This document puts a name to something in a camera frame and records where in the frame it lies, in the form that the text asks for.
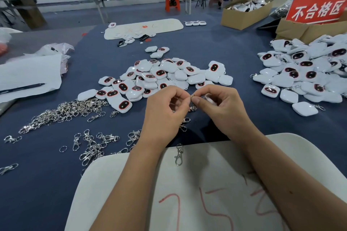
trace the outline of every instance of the pen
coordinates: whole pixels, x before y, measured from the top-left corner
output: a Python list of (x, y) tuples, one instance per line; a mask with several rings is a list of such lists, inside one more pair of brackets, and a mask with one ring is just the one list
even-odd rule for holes
[(24, 87), (18, 87), (18, 88), (14, 88), (14, 89), (2, 90), (2, 91), (0, 91), (0, 95), (10, 93), (10, 92), (15, 92), (15, 91), (32, 89), (32, 88), (40, 87), (42, 85), (45, 85), (45, 83), (38, 83), (38, 84), (28, 85), (28, 86), (24, 86)]

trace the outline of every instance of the blue table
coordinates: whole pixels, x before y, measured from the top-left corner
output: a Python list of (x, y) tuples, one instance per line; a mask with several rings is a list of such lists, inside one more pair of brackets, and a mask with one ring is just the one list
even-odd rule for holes
[[(18, 130), (33, 116), (46, 109), (55, 109), (61, 102), (74, 100), (82, 91), (102, 88), (99, 78), (120, 76), (135, 61), (150, 59), (144, 51), (147, 46), (167, 46), (170, 51), (165, 57), (183, 58), (199, 68), (206, 69), (211, 60), (224, 63), (227, 74), (234, 78), (232, 87), (238, 90), (251, 120), (264, 134), (291, 132), (308, 139), (347, 176), (346, 102), (322, 102), (320, 105), (327, 109), (325, 112), (301, 117), (279, 97), (271, 99), (262, 95), (263, 85), (249, 76), (264, 68), (257, 53), (270, 50), (270, 33), (255, 30), (256, 25), (243, 31), (221, 26), (220, 14), (201, 17), (204, 18), (200, 20), (207, 22), (206, 26), (161, 33), (151, 42), (140, 44), (136, 41), (123, 48), (116, 46), (118, 41), (103, 38), (100, 32), (106, 26), (95, 27), (75, 47), (61, 88), (19, 100), (0, 119), (0, 138), (17, 136)], [(183, 22), (195, 18), (183, 15), (177, 19)], [(190, 86), (188, 92), (194, 91), (195, 86)], [(125, 147), (127, 134), (141, 129), (145, 107), (146, 100), (142, 99), (135, 102), (128, 113), (110, 118), (112, 108), (106, 106), (103, 108), (106, 115), (91, 123), (87, 123), (88, 117), (75, 117), (72, 121), (43, 126), (24, 134), (15, 144), (1, 143), (0, 167), (19, 163), (18, 168), (0, 176), (1, 230), (63, 230), (84, 168), (79, 155), (87, 145), (83, 142), (81, 148), (73, 152), (73, 136), (85, 129), (90, 129), (92, 135), (112, 133), (121, 140), (109, 144), (105, 153), (119, 151)], [(188, 131), (180, 131), (170, 146), (227, 140), (201, 111), (189, 113), (187, 117), (191, 118)], [(68, 150), (60, 153), (63, 145), (68, 146)]]

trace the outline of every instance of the metal keyring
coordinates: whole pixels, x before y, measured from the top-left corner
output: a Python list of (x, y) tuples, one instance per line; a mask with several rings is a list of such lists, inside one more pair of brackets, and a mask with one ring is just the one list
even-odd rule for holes
[(59, 151), (60, 151), (61, 153), (65, 152), (66, 150), (67, 150), (67, 146), (61, 146), (60, 149), (59, 149)]

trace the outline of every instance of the red sign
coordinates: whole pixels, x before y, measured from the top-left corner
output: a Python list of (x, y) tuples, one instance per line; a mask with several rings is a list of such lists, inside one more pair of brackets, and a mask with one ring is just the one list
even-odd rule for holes
[(337, 21), (347, 0), (293, 0), (286, 20), (299, 23), (317, 24)]

